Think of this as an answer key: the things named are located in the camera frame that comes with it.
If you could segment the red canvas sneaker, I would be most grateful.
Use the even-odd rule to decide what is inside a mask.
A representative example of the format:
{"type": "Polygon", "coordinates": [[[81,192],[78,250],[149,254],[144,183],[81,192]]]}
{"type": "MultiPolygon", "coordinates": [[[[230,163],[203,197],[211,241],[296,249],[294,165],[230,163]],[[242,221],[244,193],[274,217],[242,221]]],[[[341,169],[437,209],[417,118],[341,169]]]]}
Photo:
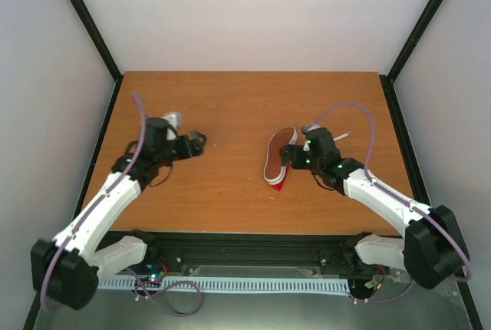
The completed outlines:
{"type": "Polygon", "coordinates": [[[298,139],[295,127],[283,127],[277,130],[269,139],[263,178],[276,191],[281,191],[288,175],[289,161],[283,163],[282,148],[296,145],[298,139]]]}

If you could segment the white shoelace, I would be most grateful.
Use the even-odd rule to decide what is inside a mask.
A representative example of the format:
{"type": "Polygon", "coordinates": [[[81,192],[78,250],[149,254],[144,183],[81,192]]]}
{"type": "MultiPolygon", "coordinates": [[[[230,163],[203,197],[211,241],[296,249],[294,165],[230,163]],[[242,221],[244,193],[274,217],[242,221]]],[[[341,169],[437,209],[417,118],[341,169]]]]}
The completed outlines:
{"type": "Polygon", "coordinates": [[[351,133],[351,132],[349,131],[349,132],[347,132],[347,133],[341,134],[341,135],[339,135],[339,136],[335,137],[333,140],[334,140],[334,142],[337,142],[337,141],[339,141],[339,140],[342,140],[342,139],[344,139],[344,138],[348,137],[348,136],[350,135],[350,133],[351,133]]]}

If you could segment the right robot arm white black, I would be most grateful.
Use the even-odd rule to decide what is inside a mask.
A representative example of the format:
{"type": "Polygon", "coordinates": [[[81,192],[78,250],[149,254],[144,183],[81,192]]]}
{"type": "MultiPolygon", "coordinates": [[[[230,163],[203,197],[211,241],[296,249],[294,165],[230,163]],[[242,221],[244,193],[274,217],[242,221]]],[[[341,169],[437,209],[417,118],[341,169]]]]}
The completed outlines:
{"type": "Polygon", "coordinates": [[[314,125],[304,130],[305,142],[289,142],[278,149],[281,165],[307,170],[318,184],[355,200],[383,218],[399,237],[362,233],[343,252],[346,265],[380,265],[405,271],[419,286],[433,289],[464,271],[471,276],[470,255],[453,212],[431,207],[395,190],[358,160],[343,157],[331,133],[314,125]]]}

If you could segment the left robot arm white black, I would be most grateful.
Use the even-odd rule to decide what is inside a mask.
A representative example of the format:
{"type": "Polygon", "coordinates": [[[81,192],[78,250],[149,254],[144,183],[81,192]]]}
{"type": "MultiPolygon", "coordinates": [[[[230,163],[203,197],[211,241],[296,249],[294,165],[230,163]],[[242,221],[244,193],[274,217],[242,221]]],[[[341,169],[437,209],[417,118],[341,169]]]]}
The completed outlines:
{"type": "Polygon", "coordinates": [[[52,299],[71,309],[82,309],[100,283],[138,265],[154,269],[160,261],[157,240],[132,230],[118,242],[99,245],[119,215],[158,176],[161,167],[198,157],[206,135],[193,131],[180,135],[178,112],[148,117],[138,139],[129,142],[110,169],[103,186],[74,220],[52,240],[38,240],[31,248],[31,274],[43,307],[52,299]]]}

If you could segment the green lit circuit board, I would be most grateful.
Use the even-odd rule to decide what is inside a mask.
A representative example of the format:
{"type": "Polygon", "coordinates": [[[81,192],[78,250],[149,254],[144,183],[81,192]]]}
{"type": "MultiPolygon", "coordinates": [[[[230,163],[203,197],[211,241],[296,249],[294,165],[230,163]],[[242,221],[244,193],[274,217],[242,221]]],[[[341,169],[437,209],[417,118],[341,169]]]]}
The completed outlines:
{"type": "Polygon", "coordinates": [[[160,260],[148,264],[147,268],[150,270],[150,273],[143,278],[143,283],[149,287],[160,287],[168,273],[166,263],[163,260],[160,260]]]}

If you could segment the right black frame post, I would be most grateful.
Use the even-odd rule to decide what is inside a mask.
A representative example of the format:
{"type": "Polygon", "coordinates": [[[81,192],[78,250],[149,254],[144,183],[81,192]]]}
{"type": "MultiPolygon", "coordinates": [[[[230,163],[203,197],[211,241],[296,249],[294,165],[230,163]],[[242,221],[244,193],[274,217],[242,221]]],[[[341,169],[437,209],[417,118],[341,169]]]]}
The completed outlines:
{"type": "Polygon", "coordinates": [[[443,1],[444,0],[428,0],[425,4],[423,11],[404,42],[404,45],[396,57],[393,65],[388,71],[387,79],[390,84],[394,84],[397,80],[399,74],[404,69],[405,64],[413,54],[419,40],[423,37],[424,32],[432,22],[443,1]]]}

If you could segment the black frame post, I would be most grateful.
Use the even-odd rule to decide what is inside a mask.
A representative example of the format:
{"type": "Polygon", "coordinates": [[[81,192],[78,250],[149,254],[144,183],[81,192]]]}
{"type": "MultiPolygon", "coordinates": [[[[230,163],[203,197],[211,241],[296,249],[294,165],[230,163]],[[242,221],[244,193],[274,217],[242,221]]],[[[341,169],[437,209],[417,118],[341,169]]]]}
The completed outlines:
{"type": "Polygon", "coordinates": [[[428,0],[425,4],[423,11],[404,42],[404,45],[396,57],[393,65],[388,71],[387,79],[390,84],[394,84],[397,80],[399,74],[404,69],[405,64],[413,54],[419,40],[423,37],[424,32],[432,22],[443,1],[444,0],[428,0]]]}
{"type": "Polygon", "coordinates": [[[84,26],[85,31],[89,35],[111,78],[116,84],[120,83],[122,81],[123,75],[116,64],[113,55],[110,53],[110,50],[85,1],[69,0],[69,2],[76,12],[81,24],[84,26]]]}

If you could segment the black aluminium rail base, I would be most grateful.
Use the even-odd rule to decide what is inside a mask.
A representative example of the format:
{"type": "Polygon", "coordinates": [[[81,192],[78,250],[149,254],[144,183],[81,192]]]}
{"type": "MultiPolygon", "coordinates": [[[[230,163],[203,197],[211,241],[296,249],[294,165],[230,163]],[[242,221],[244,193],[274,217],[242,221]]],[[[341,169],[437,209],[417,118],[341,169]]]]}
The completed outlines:
{"type": "MultiPolygon", "coordinates": [[[[380,284],[406,282],[408,275],[399,269],[380,265],[349,269],[343,252],[351,248],[355,236],[262,235],[226,233],[151,233],[160,256],[166,263],[167,276],[191,278],[289,278],[347,279],[348,295],[368,297],[380,284]]],[[[149,292],[140,280],[150,270],[147,265],[132,266],[137,281],[134,294],[149,292]]],[[[199,287],[190,281],[175,283],[199,287]]],[[[176,285],[168,285],[169,290],[176,285]]]]}

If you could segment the left black frame post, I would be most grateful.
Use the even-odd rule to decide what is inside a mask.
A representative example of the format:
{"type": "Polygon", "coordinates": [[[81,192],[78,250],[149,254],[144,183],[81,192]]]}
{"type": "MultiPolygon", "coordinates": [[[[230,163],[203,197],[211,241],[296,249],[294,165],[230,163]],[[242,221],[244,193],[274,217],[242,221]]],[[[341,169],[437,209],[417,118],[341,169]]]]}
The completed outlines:
{"type": "Polygon", "coordinates": [[[110,50],[85,1],[69,0],[69,2],[76,12],[81,24],[84,26],[85,31],[89,35],[111,78],[116,84],[120,83],[122,81],[123,75],[116,64],[113,55],[110,53],[110,50]]]}

